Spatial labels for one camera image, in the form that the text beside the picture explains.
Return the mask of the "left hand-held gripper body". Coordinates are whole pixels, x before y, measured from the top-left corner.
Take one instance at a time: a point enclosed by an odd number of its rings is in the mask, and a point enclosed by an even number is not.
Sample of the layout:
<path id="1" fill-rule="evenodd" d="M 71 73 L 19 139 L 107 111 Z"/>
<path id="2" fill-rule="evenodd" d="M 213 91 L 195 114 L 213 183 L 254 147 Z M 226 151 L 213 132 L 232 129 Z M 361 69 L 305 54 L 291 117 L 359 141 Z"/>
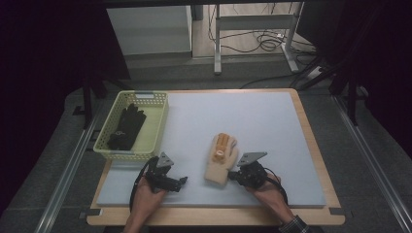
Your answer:
<path id="1" fill-rule="evenodd" d="M 172 159 L 162 152 L 159 156 L 152 157 L 148 161 L 149 168 L 145 173 L 146 180 L 150 184 L 152 192 L 161 189 L 169 191 L 174 186 L 182 186 L 179 180 L 169 178 L 167 173 L 174 165 Z"/>

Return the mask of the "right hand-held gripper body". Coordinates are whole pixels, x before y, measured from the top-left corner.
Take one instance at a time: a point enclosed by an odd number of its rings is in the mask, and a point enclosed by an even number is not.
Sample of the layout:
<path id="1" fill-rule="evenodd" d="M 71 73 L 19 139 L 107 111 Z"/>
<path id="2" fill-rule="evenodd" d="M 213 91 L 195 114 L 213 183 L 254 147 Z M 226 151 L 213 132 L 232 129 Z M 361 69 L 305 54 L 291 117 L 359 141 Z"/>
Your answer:
<path id="1" fill-rule="evenodd" d="M 265 151 L 244 153 L 237 163 L 239 170 L 231 171 L 237 172 L 237 176 L 231 178 L 237 178 L 238 183 L 246 187 L 261 187 L 265 183 L 267 173 L 258 160 L 264 156 L 266 156 Z"/>

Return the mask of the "beige knitted glove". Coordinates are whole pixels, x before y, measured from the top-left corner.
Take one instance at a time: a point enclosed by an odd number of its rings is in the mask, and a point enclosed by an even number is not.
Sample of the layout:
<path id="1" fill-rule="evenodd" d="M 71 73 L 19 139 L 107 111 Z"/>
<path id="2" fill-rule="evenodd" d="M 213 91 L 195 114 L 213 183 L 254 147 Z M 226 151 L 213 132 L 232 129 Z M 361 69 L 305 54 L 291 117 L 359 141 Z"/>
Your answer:
<path id="1" fill-rule="evenodd" d="M 214 137 L 204 174 L 205 180 L 219 185 L 226 184 L 228 172 L 233 168 L 238 157 L 236 144 L 237 140 L 225 133 Z"/>

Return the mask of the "pale green plastic basket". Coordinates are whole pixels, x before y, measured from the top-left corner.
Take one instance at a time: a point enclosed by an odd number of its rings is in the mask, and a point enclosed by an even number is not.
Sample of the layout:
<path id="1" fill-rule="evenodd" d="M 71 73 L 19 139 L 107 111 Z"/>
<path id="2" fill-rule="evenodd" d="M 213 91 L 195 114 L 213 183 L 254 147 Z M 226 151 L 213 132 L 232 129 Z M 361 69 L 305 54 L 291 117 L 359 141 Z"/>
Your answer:
<path id="1" fill-rule="evenodd" d="M 113 150 L 108 145 L 110 136 L 118 128 L 122 111 L 130 105 L 142 111 L 146 119 L 130 150 Z M 158 155 L 168 109 L 166 92 L 136 90 L 119 92 L 94 143 L 93 150 L 107 159 L 146 161 Z"/>

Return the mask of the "black glove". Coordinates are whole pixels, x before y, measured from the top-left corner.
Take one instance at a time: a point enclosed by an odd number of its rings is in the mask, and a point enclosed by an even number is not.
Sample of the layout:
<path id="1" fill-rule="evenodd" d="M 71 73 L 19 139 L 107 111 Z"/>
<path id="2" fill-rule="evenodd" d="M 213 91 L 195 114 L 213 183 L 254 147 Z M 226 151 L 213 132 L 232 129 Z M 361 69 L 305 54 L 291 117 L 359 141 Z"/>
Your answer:
<path id="1" fill-rule="evenodd" d="M 123 109 L 118 127 L 107 143 L 111 150 L 131 150 L 146 120 L 146 115 L 135 104 Z"/>

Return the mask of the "person's right hand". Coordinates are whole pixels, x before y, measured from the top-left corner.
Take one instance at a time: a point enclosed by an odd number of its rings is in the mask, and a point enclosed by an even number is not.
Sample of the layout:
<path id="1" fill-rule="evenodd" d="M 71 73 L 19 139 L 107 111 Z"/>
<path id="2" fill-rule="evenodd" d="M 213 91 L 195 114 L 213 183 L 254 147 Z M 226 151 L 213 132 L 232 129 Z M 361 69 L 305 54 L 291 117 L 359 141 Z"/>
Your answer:
<path id="1" fill-rule="evenodd" d="M 266 181 L 259 188 L 247 187 L 246 190 L 253 194 L 260 203 L 277 217 L 290 216 L 292 214 L 280 188 L 274 183 Z"/>

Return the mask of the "person's left hand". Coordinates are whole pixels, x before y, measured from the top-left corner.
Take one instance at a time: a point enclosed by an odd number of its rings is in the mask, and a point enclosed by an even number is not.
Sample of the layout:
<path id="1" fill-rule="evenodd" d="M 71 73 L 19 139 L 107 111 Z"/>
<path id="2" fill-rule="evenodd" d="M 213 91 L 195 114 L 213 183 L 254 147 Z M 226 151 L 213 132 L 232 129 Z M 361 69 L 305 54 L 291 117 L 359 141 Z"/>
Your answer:
<path id="1" fill-rule="evenodd" d="M 158 192 L 152 192 L 150 184 L 142 179 L 136 188 L 133 198 L 131 215 L 136 219 L 146 219 L 152 215 L 162 203 L 166 191 L 161 189 Z"/>

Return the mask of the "white table mat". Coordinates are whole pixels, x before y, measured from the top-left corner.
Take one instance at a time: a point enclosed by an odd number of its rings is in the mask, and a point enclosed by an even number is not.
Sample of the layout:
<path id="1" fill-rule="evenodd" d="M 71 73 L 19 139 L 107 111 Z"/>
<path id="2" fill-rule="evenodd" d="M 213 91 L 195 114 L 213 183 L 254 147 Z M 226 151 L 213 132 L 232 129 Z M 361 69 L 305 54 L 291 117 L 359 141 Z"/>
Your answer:
<path id="1" fill-rule="evenodd" d="M 159 153 L 165 152 L 175 163 L 170 177 L 188 177 L 188 181 L 180 192 L 172 192 L 165 198 L 166 205 L 246 207 L 257 204 L 238 182 L 219 185 L 204 179 L 208 151 L 214 136 L 221 132 L 236 138 L 241 153 L 266 152 L 259 162 L 281 177 L 292 207 L 326 205 L 290 93 L 169 93 L 168 105 Z M 97 202 L 102 206 L 125 206 L 147 160 L 111 161 Z"/>

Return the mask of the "black metal stand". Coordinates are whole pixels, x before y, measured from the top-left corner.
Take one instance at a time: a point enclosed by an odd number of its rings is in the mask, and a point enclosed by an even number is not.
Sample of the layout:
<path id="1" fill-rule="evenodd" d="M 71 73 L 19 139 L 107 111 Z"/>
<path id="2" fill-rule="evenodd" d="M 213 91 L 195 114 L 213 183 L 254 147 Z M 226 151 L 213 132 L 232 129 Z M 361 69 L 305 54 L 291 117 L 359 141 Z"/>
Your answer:
<path id="1" fill-rule="evenodd" d="M 92 120 L 91 93 L 94 93 L 97 99 L 104 99 L 107 96 L 108 91 L 100 78 L 86 76 L 83 79 L 85 112 L 84 129 L 89 127 Z"/>

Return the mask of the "white cabinet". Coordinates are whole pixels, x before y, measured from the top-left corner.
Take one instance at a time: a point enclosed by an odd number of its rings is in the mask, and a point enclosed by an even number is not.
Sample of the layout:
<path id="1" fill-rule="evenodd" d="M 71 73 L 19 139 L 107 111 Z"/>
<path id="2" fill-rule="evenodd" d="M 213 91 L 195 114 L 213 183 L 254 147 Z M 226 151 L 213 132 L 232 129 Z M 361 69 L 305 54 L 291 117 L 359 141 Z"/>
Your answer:
<path id="1" fill-rule="evenodd" d="M 123 55 L 190 52 L 190 6 L 107 10 Z"/>

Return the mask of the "dark curtain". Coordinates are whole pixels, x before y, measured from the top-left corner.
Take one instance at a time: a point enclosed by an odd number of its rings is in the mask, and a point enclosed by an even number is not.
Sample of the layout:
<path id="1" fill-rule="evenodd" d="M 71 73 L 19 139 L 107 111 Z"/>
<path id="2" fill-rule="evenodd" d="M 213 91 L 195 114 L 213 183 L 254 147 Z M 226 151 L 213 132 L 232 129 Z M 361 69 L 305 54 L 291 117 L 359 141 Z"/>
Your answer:
<path id="1" fill-rule="evenodd" d="M 129 73 L 104 0 L 0 0 L 0 215 L 72 91 Z"/>
<path id="2" fill-rule="evenodd" d="M 357 86 L 366 108 L 412 158 L 412 0 L 306 0 L 297 34 L 336 75 L 329 91 Z"/>

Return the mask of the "aluminium rail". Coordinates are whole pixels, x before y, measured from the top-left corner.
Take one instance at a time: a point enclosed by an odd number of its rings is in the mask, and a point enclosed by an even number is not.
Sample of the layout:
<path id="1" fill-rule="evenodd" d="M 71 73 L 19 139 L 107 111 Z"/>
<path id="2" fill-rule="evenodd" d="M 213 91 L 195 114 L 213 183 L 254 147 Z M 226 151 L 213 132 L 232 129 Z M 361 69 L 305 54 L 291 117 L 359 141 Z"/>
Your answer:
<path id="1" fill-rule="evenodd" d="M 63 205 L 68 190 L 75 178 L 77 170 L 87 149 L 88 142 L 93 134 L 98 117 L 95 116 L 88 127 L 83 130 L 82 135 L 75 146 L 74 151 L 58 180 L 55 189 L 51 195 L 48 205 L 44 209 L 42 216 L 34 230 L 34 233 L 51 233 L 52 227 L 56 221 L 58 213 Z"/>
<path id="2" fill-rule="evenodd" d="M 399 193 L 385 174 L 383 168 L 375 157 L 374 152 L 363 137 L 361 130 L 348 117 L 347 107 L 344 101 L 336 96 L 332 96 L 331 99 L 337 106 L 338 112 L 341 115 L 344 124 L 357 145 L 361 156 L 365 160 L 366 166 L 379 186 L 381 193 L 387 201 L 403 233 L 412 233 L 412 215 L 410 214 Z"/>

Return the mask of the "white metal desk frame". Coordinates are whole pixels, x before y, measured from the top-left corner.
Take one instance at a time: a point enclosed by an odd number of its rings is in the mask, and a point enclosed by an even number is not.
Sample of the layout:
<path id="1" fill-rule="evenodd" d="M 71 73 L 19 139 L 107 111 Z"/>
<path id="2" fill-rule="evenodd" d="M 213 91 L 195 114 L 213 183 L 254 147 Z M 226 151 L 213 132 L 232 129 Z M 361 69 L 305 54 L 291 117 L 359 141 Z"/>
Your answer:
<path id="1" fill-rule="evenodd" d="M 219 75 L 222 72 L 222 54 L 220 33 L 222 31 L 232 30 L 264 30 L 264 29 L 286 29 L 289 34 L 281 49 L 289 67 L 293 73 L 298 72 L 297 64 L 292 56 L 291 44 L 297 27 L 298 20 L 303 3 L 299 2 L 292 14 L 286 15 L 266 15 L 266 16 L 228 16 L 222 17 L 220 14 L 220 5 L 216 5 L 216 23 L 215 23 L 215 48 L 214 48 L 214 73 Z"/>

